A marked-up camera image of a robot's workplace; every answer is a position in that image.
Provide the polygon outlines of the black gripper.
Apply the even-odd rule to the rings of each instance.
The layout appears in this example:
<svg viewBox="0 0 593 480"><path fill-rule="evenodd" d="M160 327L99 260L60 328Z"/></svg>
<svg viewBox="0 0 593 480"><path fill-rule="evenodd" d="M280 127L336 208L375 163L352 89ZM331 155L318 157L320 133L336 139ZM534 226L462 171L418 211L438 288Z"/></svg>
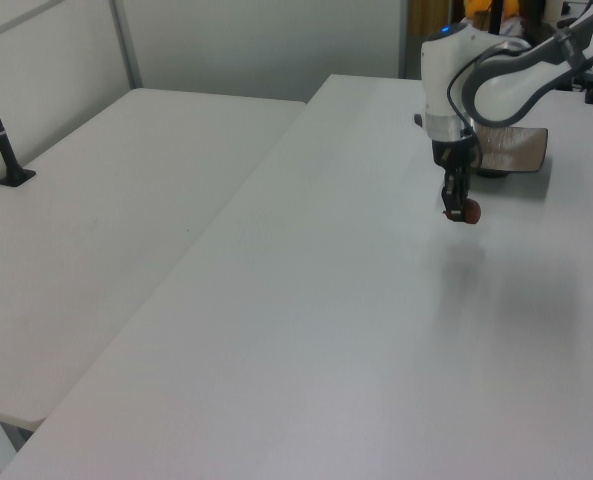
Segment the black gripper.
<svg viewBox="0 0 593 480"><path fill-rule="evenodd" d="M445 216L453 222L466 220L466 200L471 188L471 172L459 169L479 166L479 145L473 136L456 142L431 141L433 161L443 168L441 198Z"/></svg>

